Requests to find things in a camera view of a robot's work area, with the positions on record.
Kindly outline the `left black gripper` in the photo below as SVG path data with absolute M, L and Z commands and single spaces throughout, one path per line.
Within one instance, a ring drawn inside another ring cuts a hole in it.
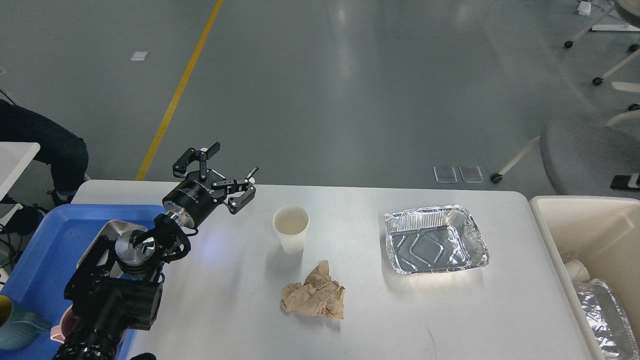
M 225 205 L 233 215 L 238 214 L 255 197 L 254 166 L 244 178 L 224 178 L 208 170 L 207 161 L 221 148 L 219 141 L 209 148 L 188 148 L 173 164 L 173 177 L 184 179 L 163 199 L 167 212 L 178 217 L 178 224 L 198 228 L 219 205 Z M 187 173 L 190 164 L 197 162 L 198 170 Z

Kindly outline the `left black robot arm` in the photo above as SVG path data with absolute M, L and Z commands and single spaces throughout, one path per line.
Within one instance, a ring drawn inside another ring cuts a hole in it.
M 190 147 L 174 162 L 181 182 L 162 199 L 151 228 L 117 219 L 101 228 L 64 289 L 75 323 L 55 360 L 114 360 L 127 330 L 148 331 L 157 319 L 163 267 L 189 254 L 191 236 L 217 207 L 234 215 L 253 200 L 258 167 L 226 178 L 207 166 L 220 148 Z

